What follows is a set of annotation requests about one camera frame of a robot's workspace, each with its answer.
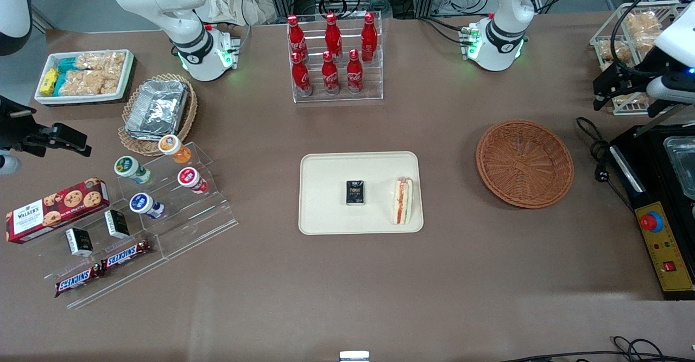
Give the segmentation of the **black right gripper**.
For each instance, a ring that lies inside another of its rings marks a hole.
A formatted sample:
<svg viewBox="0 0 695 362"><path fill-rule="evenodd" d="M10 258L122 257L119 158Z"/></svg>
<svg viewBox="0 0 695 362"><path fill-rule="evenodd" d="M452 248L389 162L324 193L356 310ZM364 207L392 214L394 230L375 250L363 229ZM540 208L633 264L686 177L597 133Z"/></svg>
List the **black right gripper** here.
<svg viewBox="0 0 695 362"><path fill-rule="evenodd" d="M55 123L40 129L33 118L36 109L21 105L7 97L1 97L1 149L25 152L45 157L47 149L62 149L90 157L92 148L87 145L87 135L69 125ZM24 141L39 134L42 143Z"/></svg>

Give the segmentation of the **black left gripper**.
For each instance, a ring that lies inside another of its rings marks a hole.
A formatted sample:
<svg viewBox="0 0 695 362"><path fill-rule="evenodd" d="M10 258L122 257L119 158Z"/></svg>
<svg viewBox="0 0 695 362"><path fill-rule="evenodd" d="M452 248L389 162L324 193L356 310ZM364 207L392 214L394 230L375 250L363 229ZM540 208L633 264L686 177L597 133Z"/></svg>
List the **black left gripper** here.
<svg viewBox="0 0 695 362"><path fill-rule="evenodd" d="M611 111L646 111L646 86L666 71L667 54L658 47L651 48L635 67L611 63L592 82L594 110L611 103Z"/></svg>

